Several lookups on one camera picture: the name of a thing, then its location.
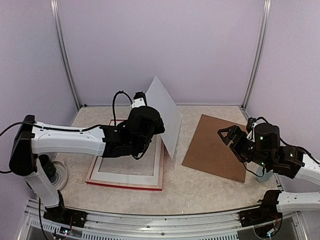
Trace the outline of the cat photo print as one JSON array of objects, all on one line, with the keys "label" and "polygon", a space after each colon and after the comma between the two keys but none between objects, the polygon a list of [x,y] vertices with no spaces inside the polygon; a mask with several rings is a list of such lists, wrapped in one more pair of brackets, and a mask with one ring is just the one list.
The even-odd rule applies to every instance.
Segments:
[{"label": "cat photo print", "polygon": [[173,159],[179,138],[182,114],[157,75],[145,95],[147,104],[156,109],[162,118],[165,131],[161,134],[161,138],[170,158]]}]

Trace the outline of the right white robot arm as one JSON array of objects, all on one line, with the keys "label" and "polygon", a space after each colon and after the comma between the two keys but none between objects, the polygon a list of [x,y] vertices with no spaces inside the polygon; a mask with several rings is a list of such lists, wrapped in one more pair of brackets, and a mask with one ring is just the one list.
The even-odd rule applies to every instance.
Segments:
[{"label": "right white robot arm", "polygon": [[286,143],[280,128],[264,117],[247,121],[246,129],[237,125],[217,131],[237,160],[246,166],[254,163],[261,175],[272,173],[285,182],[282,189],[265,192],[256,218],[266,222],[275,212],[306,212],[320,208],[320,162],[304,147]]}]

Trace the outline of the red wooden picture frame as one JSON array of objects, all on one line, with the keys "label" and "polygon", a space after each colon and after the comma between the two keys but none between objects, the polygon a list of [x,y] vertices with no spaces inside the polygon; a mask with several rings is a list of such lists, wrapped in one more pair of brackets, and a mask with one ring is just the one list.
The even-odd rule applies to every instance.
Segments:
[{"label": "red wooden picture frame", "polygon": [[85,182],[103,187],[161,191],[164,156],[162,138],[155,135],[146,153],[139,160],[132,156],[93,158]]}]

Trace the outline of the left aluminium corner post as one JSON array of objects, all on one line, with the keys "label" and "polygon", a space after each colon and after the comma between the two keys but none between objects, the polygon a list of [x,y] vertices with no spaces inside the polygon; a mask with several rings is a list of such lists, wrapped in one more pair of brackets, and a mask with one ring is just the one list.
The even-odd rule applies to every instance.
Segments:
[{"label": "left aluminium corner post", "polygon": [[52,12],[52,18],[53,18],[53,24],[55,28],[55,34],[58,42],[58,48],[61,55],[62,64],[64,67],[64,71],[67,78],[67,83],[69,86],[69,89],[71,91],[71,96],[73,99],[73,102],[75,104],[75,107],[77,110],[80,110],[82,107],[80,97],[77,91],[77,87],[73,78],[71,65],[68,58],[67,48],[64,41],[64,35],[63,35],[63,28],[62,28],[62,22],[60,17],[60,11],[59,11],[59,3],[57,0],[50,0],[50,7]]}]

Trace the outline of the right aluminium corner post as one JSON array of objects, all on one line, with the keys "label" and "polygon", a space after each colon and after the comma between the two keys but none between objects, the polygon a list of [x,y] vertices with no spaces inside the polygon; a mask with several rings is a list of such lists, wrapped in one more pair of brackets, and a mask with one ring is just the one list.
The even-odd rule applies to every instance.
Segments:
[{"label": "right aluminium corner post", "polygon": [[244,111],[247,109],[249,105],[250,98],[254,89],[254,84],[256,82],[257,74],[259,71],[259,66],[260,66],[262,55],[263,55],[265,39],[267,35],[267,30],[268,30],[271,4],[272,4],[271,0],[263,1],[263,11],[262,11],[261,24],[260,24],[259,34],[258,34],[257,46],[256,46],[254,58],[253,58],[251,72],[249,75],[248,85],[247,85],[244,99],[241,105]]}]

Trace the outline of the aluminium front rail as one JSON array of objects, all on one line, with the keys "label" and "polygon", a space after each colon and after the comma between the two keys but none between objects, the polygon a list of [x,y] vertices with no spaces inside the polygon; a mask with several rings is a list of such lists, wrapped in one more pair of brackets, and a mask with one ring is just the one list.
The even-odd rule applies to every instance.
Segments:
[{"label": "aluminium front rail", "polygon": [[238,210],[180,215],[137,215],[88,211],[83,227],[56,223],[39,214],[44,207],[31,198],[16,240],[257,240],[269,227],[243,227]]}]

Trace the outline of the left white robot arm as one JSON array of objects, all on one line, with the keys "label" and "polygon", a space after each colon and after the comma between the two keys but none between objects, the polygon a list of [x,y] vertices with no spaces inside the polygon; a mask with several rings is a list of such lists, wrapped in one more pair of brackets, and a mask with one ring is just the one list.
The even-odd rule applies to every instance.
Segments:
[{"label": "left white robot arm", "polygon": [[70,218],[63,197],[46,176],[39,155],[44,153],[76,153],[102,158],[132,156],[140,159],[147,151],[154,135],[165,132],[160,113],[147,104],[143,92],[130,101],[128,118],[119,124],[97,124],[87,128],[49,125],[27,115],[12,146],[9,169],[25,179],[39,196],[46,209],[57,221]]}]

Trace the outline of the brown backing board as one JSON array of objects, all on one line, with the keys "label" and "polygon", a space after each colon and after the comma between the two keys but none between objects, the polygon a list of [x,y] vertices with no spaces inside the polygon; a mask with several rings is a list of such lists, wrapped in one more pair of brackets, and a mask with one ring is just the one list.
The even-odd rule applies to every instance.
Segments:
[{"label": "brown backing board", "polygon": [[245,182],[246,170],[218,135],[218,130],[243,124],[202,114],[182,165],[222,178]]}]

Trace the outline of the white plate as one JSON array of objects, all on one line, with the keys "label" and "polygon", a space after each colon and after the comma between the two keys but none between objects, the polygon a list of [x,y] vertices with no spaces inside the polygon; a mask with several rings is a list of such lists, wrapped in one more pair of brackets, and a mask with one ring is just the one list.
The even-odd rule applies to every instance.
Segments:
[{"label": "white plate", "polygon": [[55,167],[55,174],[53,177],[49,178],[52,186],[56,190],[62,190],[68,182],[69,173],[66,165],[61,161],[52,162]]}]

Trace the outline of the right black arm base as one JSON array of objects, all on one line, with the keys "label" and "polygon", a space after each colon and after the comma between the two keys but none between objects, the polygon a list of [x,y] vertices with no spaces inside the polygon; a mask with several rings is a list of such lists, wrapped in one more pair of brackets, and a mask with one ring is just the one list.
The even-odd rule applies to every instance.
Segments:
[{"label": "right black arm base", "polygon": [[254,226],[281,219],[283,214],[277,210],[280,193],[280,190],[268,190],[264,194],[259,207],[240,211],[238,216],[241,226]]}]

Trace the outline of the light blue paper cup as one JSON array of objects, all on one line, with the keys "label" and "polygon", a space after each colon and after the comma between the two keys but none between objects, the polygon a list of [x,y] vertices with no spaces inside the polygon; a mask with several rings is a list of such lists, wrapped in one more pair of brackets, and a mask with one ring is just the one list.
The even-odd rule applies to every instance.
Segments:
[{"label": "light blue paper cup", "polygon": [[263,168],[262,166],[258,166],[255,174],[256,174],[255,179],[259,183],[264,183],[264,182],[267,182],[273,176],[274,173],[272,171],[266,172],[265,168]]}]

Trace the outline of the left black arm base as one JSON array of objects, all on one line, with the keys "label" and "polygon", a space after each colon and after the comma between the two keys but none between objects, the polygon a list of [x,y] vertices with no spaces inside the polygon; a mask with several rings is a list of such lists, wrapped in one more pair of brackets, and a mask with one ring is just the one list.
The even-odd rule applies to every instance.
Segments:
[{"label": "left black arm base", "polygon": [[68,225],[72,227],[84,228],[88,213],[65,207],[63,198],[59,198],[58,206],[45,208],[43,217],[46,220]]}]

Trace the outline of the white mat board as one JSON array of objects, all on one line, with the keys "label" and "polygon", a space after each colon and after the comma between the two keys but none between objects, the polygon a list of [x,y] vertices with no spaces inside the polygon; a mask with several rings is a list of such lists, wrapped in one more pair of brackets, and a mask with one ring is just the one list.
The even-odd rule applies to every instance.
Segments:
[{"label": "white mat board", "polygon": [[97,163],[102,173],[153,176],[156,161],[160,158],[162,141],[153,139],[144,156],[135,160],[131,155],[117,158],[103,158]]}]

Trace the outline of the aluminium corner post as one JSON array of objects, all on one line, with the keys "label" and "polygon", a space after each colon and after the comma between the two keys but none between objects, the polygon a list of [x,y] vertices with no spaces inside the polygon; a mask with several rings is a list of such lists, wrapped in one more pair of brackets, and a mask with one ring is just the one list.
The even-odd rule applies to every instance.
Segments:
[{"label": "aluminium corner post", "polygon": [[64,35],[63,35],[63,28],[62,28],[62,22],[60,17],[60,11],[59,11],[59,3],[57,0],[50,0],[50,7],[52,12],[52,18],[53,18],[53,24],[55,28],[55,34],[58,42],[58,48],[61,55],[62,64],[64,67],[64,71],[67,78],[67,83],[69,86],[69,89],[71,91],[71,96],[73,99],[73,102],[75,104],[75,107],[77,110],[80,110],[82,107],[80,97],[77,91],[77,87],[73,78],[71,65],[68,58],[67,48],[64,41]]},{"label": "aluminium corner post", "polygon": [[272,4],[271,0],[263,1],[263,11],[262,11],[261,24],[260,24],[259,34],[258,34],[257,46],[256,46],[254,58],[253,58],[251,72],[249,75],[248,85],[247,85],[244,99],[241,105],[244,111],[247,109],[249,105],[250,98],[254,89],[254,84],[256,82],[257,74],[259,71],[259,66],[260,66],[262,55],[263,55],[265,39],[267,35],[267,30],[268,30],[271,4]]}]

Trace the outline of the black cup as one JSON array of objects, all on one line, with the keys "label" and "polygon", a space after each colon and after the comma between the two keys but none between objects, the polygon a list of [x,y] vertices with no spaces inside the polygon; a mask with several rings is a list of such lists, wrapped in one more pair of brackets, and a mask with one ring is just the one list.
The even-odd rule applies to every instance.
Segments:
[{"label": "black cup", "polygon": [[52,179],[56,175],[57,170],[50,157],[46,154],[41,154],[38,156],[38,159],[46,176]]}]

